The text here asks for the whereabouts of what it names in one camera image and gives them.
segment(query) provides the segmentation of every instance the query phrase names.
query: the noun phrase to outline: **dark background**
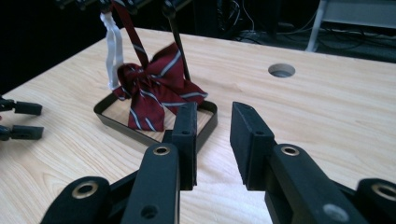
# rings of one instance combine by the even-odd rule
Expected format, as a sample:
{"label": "dark background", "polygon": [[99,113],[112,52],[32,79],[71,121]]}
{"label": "dark background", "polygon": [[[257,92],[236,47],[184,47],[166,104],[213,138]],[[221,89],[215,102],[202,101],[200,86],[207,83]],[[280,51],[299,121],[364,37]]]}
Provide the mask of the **dark background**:
{"label": "dark background", "polygon": [[[61,63],[106,35],[99,19],[97,3],[84,11],[74,4],[64,9],[52,0],[2,1],[0,34],[0,95]],[[155,0],[133,16],[136,27],[169,31],[161,12],[162,0]],[[256,27],[274,34],[278,21],[288,21],[296,28],[306,24],[318,7],[318,0],[235,0],[256,21]],[[222,1],[195,0],[177,13],[177,24],[183,34],[232,39],[247,29],[249,19],[240,9],[238,23],[222,18],[227,15]],[[116,13],[116,22],[121,26]]]}

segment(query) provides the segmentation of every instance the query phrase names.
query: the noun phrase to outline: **red tie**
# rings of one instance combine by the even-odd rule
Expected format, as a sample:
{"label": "red tie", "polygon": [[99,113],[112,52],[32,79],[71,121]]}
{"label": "red tie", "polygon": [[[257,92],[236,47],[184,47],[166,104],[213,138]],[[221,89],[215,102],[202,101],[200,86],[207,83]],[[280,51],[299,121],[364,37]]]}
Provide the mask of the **red tie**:
{"label": "red tie", "polygon": [[175,43],[156,53],[149,63],[148,56],[134,29],[126,8],[113,1],[134,51],[142,63],[127,63],[118,69],[120,87],[113,92],[120,100],[131,99],[128,127],[145,131],[163,131],[166,106],[176,114],[180,105],[204,101],[207,93],[184,78],[184,66],[180,50]]}

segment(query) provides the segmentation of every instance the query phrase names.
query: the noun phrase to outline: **black clamp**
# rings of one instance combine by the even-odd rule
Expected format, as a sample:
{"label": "black clamp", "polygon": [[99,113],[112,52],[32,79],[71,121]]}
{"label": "black clamp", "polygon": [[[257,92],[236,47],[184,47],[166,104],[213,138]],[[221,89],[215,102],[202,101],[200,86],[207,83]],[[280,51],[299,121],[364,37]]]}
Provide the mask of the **black clamp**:
{"label": "black clamp", "polygon": [[274,223],[396,223],[396,185],[330,180],[302,148],[278,144],[256,110],[233,103],[230,142],[247,190],[265,191]]}
{"label": "black clamp", "polygon": [[[6,100],[0,96],[0,112],[14,109],[16,114],[41,115],[42,105]],[[0,125],[0,141],[12,139],[37,140],[43,134],[43,127],[14,125],[12,129]]]}
{"label": "black clamp", "polygon": [[99,176],[70,183],[41,223],[178,223],[181,190],[196,186],[197,104],[182,105],[173,130],[145,152],[138,171],[109,184]]}

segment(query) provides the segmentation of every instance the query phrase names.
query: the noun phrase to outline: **wooden table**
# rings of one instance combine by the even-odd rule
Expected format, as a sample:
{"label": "wooden table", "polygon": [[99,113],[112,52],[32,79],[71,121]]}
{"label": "wooden table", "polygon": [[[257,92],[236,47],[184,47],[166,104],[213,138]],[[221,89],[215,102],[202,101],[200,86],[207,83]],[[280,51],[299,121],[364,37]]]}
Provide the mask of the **wooden table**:
{"label": "wooden table", "polygon": [[[138,30],[149,55],[171,34]],[[137,58],[124,36],[125,62]],[[198,155],[198,186],[182,191],[181,223],[270,223],[263,192],[242,185],[229,144],[232,101],[252,105],[278,143],[305,149],[329,178],[396,182],[396,64],[183,35],[192,80],[219,108]],[[102,40],[5,95],[44,106],[39,117],[1,113],[1,125],[44,126],[38,141],[0,142],[0,223],[37,223],[70,182],[113,183],[139,168],[146,146],[101,123],[92,109],[109,94]],[[287,63],[292,77],[273,77]]]}

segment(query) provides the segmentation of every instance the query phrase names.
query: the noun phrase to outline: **black tray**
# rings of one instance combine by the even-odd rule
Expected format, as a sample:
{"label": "black tray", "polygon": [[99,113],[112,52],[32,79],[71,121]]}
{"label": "black tray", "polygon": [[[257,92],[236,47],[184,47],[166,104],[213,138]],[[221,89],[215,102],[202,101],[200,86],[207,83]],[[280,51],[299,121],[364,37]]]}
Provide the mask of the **black tray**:
{"label": "black tray", "polygon": [[[108,109],[111,105],[114,104],[114,102],[118,101],[118,98],[113,94],[110,93],[105,99],[100,101],[94,108],[93,111],[95,114],[98,116],[98,118],[108,127],[123,133],[136,141],[146,145],[146,146],[151,146],[153,144],[159,143],[156,139],[147,136],[143,133],[140,133],[137,130],[130,129],[128,126],[112,119],[109,118],[105,115],[103,115],[103,112]],[[199,106],[199,110],[205,110],[210,113],[212,113],[211,118],[208,120],[208,122],[205,124],[203,129],[198,132],[197,135],[197,150],[200,150],[206,139],[209,137],[210,134],[212,134],[213,130],[216,128],[218,125],[218,107],[213,104],[212,102],[209,101],[203,101]]]}

